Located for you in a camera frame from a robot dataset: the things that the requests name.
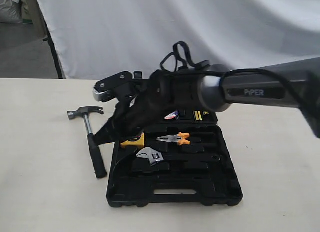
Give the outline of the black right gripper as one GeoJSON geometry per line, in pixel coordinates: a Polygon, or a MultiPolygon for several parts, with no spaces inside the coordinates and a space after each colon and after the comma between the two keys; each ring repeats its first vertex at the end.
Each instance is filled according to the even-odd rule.
{"type": "Polygon", "coordinates": [[[132,106],[121,115],[109,118],[93,135],[96,145],[120,140],[120,134],[138,134],[148,125],[163,119],[175,110],[173,76],[160,70],[144,81],[144,89],[136,96],[132,106]]]}

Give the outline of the black Piper right robot arm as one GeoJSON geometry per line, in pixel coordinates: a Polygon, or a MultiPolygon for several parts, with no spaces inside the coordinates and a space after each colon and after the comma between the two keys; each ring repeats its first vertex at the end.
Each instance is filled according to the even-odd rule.
{"type": "Polygon", "coordinates": [[[225,111],[231,104],[299,109],[314,135],[320,134],[320,66],[293,63],[227,70],[207,65],[175,72],[156,70],[136,92],[127,72],[98,81],[95,98],[118,99],[114,114],[93,136],[96,144],[132,139],[176,109],[225,111]]]}

